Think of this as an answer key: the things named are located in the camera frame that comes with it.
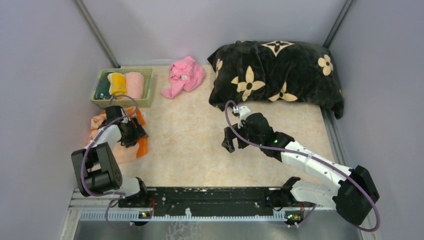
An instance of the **orange towel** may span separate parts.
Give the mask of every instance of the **orange towel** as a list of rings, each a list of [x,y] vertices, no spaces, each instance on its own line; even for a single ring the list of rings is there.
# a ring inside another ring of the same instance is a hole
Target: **orange towel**
[[[134,107],[126,108],[125,109],[126,114],[130,115],[134,112]],[[136,117],[140,125],[143,127],[146,126],[146,121],[144,120],[142,113],[140,109],[137,109],[136,111]],[[97,135],[97,129],[99,128],[100,124],[106,119],[106,112],[102,111],[99,115],[94,116],[91,119],[91,133],[90,137],[88,138],[87,144],[90,143],[91,140],[93,140],[94,137]],[[127,163],[133,160],[136,160],[142,156],[144,156],[148,152],[148,138],[142,137],[138,140],[138,142],[131,147],[124,147],[121,144],[117,143],[115,147],[112,149],[113,156],[115,157],[115,160],[118,164],[121,163]]]

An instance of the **dark green cloth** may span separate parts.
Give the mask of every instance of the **dark green cloth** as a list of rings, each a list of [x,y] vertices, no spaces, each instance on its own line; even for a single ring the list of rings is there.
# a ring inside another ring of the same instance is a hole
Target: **dark green cloth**
[[[97,86],[97,90],[94,94],[94,99],[96,100],[107,100],[112,97],[109,93],[109,89],[111,88],[111,83],[108,80],[108,75],[114,73],[113,71],[108,71],[103,76],[100,77],[99,84]]]

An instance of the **yellow towel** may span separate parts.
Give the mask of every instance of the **yellow towel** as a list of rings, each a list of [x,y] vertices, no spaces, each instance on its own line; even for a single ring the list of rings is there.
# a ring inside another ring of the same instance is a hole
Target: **yellow towel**
[[[107,75],[107,79],[110,82],[109,94],[118,96],[120,94],[127,94],[125,76],[114,72]]]

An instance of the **beige flower pattern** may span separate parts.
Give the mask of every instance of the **beige flower pattern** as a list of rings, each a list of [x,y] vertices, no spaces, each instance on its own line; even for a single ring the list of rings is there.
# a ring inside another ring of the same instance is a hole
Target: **beige flower pattern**
[[[278,94],[276,94],[276,95],[274,95],[272,97],[269,97],[268,99],[271,102],[275,102],[278,99],[282,99],[282,100],[285,100],[287,102],[294,102],[294,101],[296,101],[298,99],[297,96],[295,96],[295,95],[293,95],[291,93],[286,92],[286,90],[287,90],[287,82],[285,81],[284,84],[282,85],[281,91]]]
[[[215,80],[218,78],[218,74],[220,73],[220,69],[223,67],[223,61],[218,58],[216,61],[216,67],[215,67]]]
[[[262,44],[261,46],[271,49],[272,53],[274,53],[274,55],[277,57],[277,55],[281,52],[281,50],[291,45],[294,45],[294,43],[291,43],[288,41],[272,41],[272,42]]]
[[[248,99],[248,97],[251,95],[252,91],[256,91],[263,86],[265,86],[265,82],[263,81],[255,81],[255,74],[252,70],[252,67],[247,67],[246,70],[246,81],[239,82],[239,77],[236,76],[232,81],[232,84],[237,84],[237,92],[241,93],[243,92],[243,96],[241,97],[243,99],[243,102]]]
[[[318,65],[322,68],[322,73],[325,76],[330,75],[333,70],[333,64],[331,63],[331,59],[327,54],[324,54],[324,58],[320,57],[318,59]]]

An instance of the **pink rolled towel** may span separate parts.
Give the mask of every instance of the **pink rolled towel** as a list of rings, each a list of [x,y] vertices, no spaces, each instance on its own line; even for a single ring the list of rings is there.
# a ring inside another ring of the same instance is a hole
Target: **pink rolled towel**
[[[143,88],[145,86],[145,77],[139,72],[128,72],[124,74],[126,81],[126,94],[133,99],[143,97]]]

